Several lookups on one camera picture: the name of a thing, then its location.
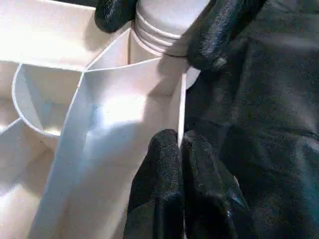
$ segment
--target black rubber glove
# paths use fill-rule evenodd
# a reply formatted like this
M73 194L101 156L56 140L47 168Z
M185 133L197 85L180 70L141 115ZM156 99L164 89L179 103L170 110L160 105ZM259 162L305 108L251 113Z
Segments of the black rubber glove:
M184 138L183 181L188 239L256 238L237 180L202 136Z
M95 12L97 26L106 32L118 30L134 19L136 2L137 0L100 0ZM217 0L189 45L189 63L199 70L218 69L224 65L232 36L255 16L263 2L264 0Z
M181 239L183 186L176 132L166 129L151 140L131 187L125 239Z

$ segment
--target compartment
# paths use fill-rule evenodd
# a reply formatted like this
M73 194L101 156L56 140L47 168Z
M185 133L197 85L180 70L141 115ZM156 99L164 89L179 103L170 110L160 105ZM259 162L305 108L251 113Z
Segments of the compartment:
M94 7L50 0L1 0L0 58L84 70L122 30L106 34Z
M21 65L12 94L18 114L38 133L57 138L81 72Z
M11 97L11 85L18 64L0 62L0 133L18 118Z
M170 60L84 75L30 238L121 238L132 179L151 137L174 128L181 144L185 61Z
M26 238L53 152L21 119L0 133L0 238Z
M161 57L161 54L143 44L134 30L125 30L89 65L88 70L126 66Z

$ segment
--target white plastic divider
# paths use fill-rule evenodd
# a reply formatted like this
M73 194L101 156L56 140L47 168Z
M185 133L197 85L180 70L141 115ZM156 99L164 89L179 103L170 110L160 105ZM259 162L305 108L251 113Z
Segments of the white plastic divider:
M81 72L20 65L12 84L14 106L23 121L53 150Z
M0 60L85 70L124 30L100 31L94 12L52 0L1 0Z
M21 119L0 133L0 238L26 238L53 152Z
M181 143L186 62L171 60L84 74L29 238L121 238L151 137L169 127Z
M161 57L144 45L128 27L88 66L88 70L121 67Z
M18 118L11 97L11 85L17 67L18 64L13 62L0 62L0 132Z

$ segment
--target black glove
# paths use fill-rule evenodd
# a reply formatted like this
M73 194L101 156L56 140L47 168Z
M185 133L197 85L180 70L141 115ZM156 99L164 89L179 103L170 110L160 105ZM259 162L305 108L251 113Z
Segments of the black glove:
M181 160L167 129L153 137L133 180L124 238L180 239L183 219L188 239L255 238L238 183L210 144L188 136Z
M180 239L183 235L182 171L176 132L151 140L132 183L125 239Z

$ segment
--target gloved finger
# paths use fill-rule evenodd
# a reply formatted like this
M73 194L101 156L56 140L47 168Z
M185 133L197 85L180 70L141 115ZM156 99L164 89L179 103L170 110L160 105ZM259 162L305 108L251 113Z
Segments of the gloved finger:
M137 0L99 0L95 23L105 32L114 32L134 19Z
M228 44L238 26L247 25L247 19L255 16L264 2L217 0L188 47L189 63L199 70L212 70L225 64Z
M131 187L125 239L176 239L183 232L183 186L176 132L157 133Z
M187 238L255 238L237 180L202 136L185 137L183 180Z

